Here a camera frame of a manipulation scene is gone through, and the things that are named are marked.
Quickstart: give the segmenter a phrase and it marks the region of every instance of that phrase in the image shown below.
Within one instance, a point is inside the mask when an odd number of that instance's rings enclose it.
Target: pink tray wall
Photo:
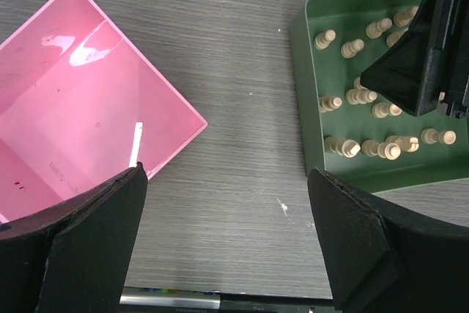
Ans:
[[[139,161],[154,176],[207,122],[93,0],[50,0],[0,45],[0,221]]]

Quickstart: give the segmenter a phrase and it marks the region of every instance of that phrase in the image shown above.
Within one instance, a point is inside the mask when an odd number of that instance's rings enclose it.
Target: silver metal bar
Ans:
[[[120,304],[135,306],[178,307],[193,309],[219,309],[220,295],[203,292],[171,291],[124,287]]]

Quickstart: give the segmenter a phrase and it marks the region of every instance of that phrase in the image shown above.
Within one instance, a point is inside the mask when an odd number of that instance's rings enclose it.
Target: green tray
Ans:
[[[381,37],[371,40],[365,28],[381,18],[392,18],[401,9],[421,0],[308,0],[292,22],[289,35],[300,110],[300,123],[306,172],[327,170],[368,192],[435,183],[469,177],[468,123],[433,111],[422,117],[402,113],[398,117],[377,119],[372,104],[351,106],[345,93],[371,63],[388,50],[386,37],[402,28],[393,26]],[[314,37],[333,29],[336,39],[323,51],[313,46]],[[340,47],[361,38],[365,48],[352,59],[344,59]],[[337,95],[341,108],[320,113],[319,96]],[[387,101],[378,97],[376,103]],[[362,143],[367,139],[384,141],[389,135],[417,136],[424,128],[453,130],[457,141],[451,146],[420,143],[417,152],[403,152],[395,161],[370,158],[359,153],[345,158],[324,151],[323,138],[337,136]]]

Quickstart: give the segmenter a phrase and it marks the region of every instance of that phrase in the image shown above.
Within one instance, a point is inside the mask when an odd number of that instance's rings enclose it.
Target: gray wooden table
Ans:
[[[46,1],[0,0],[0,40]],[[126,284],[330,297],[287,33],[305,0],[95,1],[210,124],[151,181]],[[468,185],[384,197],[469,225]]]

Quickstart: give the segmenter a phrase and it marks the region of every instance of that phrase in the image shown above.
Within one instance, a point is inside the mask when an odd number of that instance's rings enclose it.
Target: wooden game piece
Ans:
[[[394,44],[396,44],[396,42],[401,39],[401,37],[407,30],[408,29],[401,29],[400,31],[388,35],[388,38],[386,38],[386,44],[388,45],[388,47],[392,47]]]
[[[361,145],[361,149],[365,155],[369,157],[375,157],[377,155],[380,158],[388,159],[390,161],[396,160],[401,155],[401,148],[396,143],[378,143],[372,139],[365,141]]]
[[[378,103],[373,106],[372,113],[374,117],[383,118],[387,116],[396,117],[402,113],[402,109],[392,103]]]
[[[438,132],[434,128],[426,128],[422,131],[420,138],[422,142],[426,144],[434,144],[437,142],[453,144],[456,141],[456,133],[450,130]]]
[[[401,150],[408,153],[415,152],[420,147],[420,144],[418,143],[418,138],[414,136],[392,135],[386,139],[386,142],[395,143],[401,148]]]
[[[418,7],[410,7],[405,10],[398,11],[394,16],[394,24],[398,27],[407,25],[417,14]]]
[[[372,103],[377,98],[378,94],[369,89],[350,89],[345,94],[345,100],[352,105]]]
[[[320,97],[320,111],[325,113],[326,111],[332,111],[340,108],[342,105],[342,99],[336,96]]]
[[[390,18],[384,18],[377,22],[372,22],[366,27],[366,35],[371,38],[375,39],[381,36],[383,32],[388,31],[393,26],[393,21]]]
[[[360,145],[352,139],[338,139],[332,136],[324,140],[324,148],[328,152],[336,153],[346,158],[353,158],[360,152]]]
[[[318,50],[326,49],[330,42],[336,39],[336,33],[334,30],[329,29],[326,32],[319,33],[316,38],[314,38],[314,46]]]
[[[358,76],[358,77],[353,81],[353,86],[354,86],[356,89],[366,89],[366,87],[364,87],[364,86],[361,85],[360,76]]]
[[[353,40],[352,42],[345,43],[340,48],[340,54],[345,59],[353,58],[359,51],[362,51],[365,48],[365,42],[363,40]]]

